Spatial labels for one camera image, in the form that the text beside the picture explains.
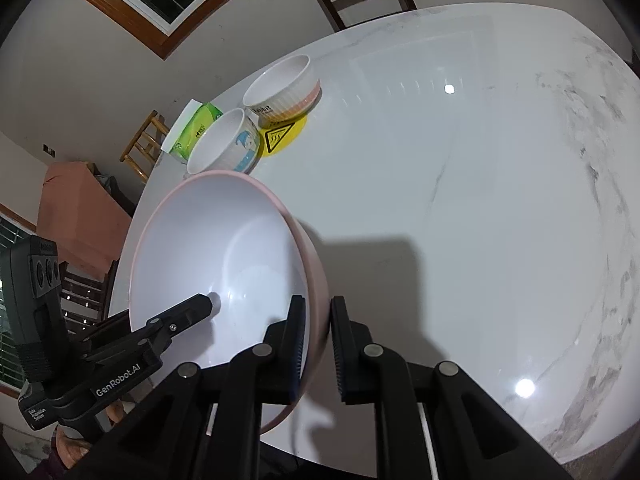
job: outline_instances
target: electrical outlet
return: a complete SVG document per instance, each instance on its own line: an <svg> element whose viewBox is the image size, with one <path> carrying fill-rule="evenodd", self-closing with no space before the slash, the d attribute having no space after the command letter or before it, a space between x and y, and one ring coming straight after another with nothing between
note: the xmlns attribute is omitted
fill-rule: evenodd
<svg viewBox="0 0 640 480"><path fill-rule="evenodd" d="M52 150L49 146L47 146L46 144L42 145L42 151L45 153L48 153L49 155L51 155L53 158L56 158L56 151Z"/></svg>

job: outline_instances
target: orange covered furniture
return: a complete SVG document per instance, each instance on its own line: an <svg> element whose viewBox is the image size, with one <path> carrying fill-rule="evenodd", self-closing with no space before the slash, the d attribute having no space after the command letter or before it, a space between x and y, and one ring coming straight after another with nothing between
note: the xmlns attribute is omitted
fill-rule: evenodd
<svg viewBox="0 0 640 480"><path fill-rule="evenodd" d="M42 185L38 236L58 245L58 259L104 280L120 259L131 218L84 162L55 162Z"/></svg>

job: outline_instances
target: round yellow label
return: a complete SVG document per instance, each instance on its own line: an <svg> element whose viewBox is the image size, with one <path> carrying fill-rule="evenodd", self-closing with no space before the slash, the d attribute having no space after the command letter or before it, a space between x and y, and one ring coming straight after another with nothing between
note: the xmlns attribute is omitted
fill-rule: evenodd
<svg viewBox="0 0 640 480"><path fill-rule="evenodd" d="M289 146L305 127L305 124L306 115L303 115L293 121L272 123L268 129L258 129L260 133L258 156L270 156Z"/></svg>

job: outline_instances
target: white marble table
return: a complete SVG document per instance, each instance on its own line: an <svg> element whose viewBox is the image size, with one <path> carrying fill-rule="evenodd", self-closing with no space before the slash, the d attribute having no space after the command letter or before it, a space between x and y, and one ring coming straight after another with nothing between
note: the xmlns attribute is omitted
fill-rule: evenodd
<svg viewBox="0 0 640 480"><path fill-rule="evenodd" d="M458 362L558 460L638 420L640 82L627 65L564 12L515 4L409 12L300 52L322 98L252 175L308 229L351 317L408 360ZM213 102L237 106L254 78ZM171 158L152 173L112 313L183 174ZM327 352L263 439L373 476L373 428L372 409L340 405Z"/></svg>

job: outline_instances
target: metal screw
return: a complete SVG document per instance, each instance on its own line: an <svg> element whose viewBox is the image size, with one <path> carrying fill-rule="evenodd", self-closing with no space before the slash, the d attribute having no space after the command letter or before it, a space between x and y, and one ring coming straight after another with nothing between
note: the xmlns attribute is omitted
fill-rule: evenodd
<svg viewBox="0 0 640 480"><path fill-rule="evenodd" d="M369 344L364 347L364 353L369 357L380 357L382 355L382 352L384 351L385 350L382 348L382 346L376 345L375 343Z"/></svg>
<svg viewBox="0 0 640 480"><path fill-rule="evenodd" d="M254 354L258 357L266 357L271 353L271 345L267 343L260 343L259 345L254 346Z"/></svg>
<svg viewBox="0 0 640 480"><path fill-rule="evenodd" d="M452 363L451 361L443 361L438 365L438 370L440 370L441 374L446 375L447 377L453 377L460 371L460 368L458 368L457 364Z"/></svg>
<svg viewBox="0 0 640 480"><path fill-rule="evenodd" d="M178 366L178 375L182 378L193 377L198 371L198 365L196 363L182 363Z"/></svg>

